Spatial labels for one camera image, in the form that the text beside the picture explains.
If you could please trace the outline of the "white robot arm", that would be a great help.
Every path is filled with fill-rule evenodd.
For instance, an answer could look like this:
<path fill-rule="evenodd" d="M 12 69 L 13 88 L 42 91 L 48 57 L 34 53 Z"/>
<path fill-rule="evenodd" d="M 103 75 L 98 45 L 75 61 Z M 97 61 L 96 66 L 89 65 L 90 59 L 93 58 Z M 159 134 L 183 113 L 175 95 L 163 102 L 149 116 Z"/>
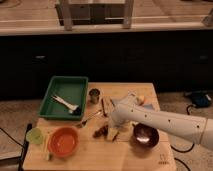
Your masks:
<path fill-rule="evenodd" d="M 138 106 L 135 100 L 135 97 L 125 97 L 112 101 L 113 110 L 109 116 L 113 126 L 120 126 L 126 120 L 135 121 L 213 151 L 213 119 L 156 111 Z"/>

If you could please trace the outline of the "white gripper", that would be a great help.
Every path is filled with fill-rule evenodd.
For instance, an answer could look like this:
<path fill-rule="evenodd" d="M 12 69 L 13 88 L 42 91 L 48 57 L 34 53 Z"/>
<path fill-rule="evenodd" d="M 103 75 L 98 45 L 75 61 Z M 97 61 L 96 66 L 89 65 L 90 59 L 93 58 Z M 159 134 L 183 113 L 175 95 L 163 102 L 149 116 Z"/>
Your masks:
<path fill-rule="evenodd" d="M 114 123 L 108 123 L 108 133 L 107 140 L 114 141 L 116 139 L 124 141 L 128 138 L 130 130 L 130 123 L 126 122 L 124 124 L 116 126 Z"/>

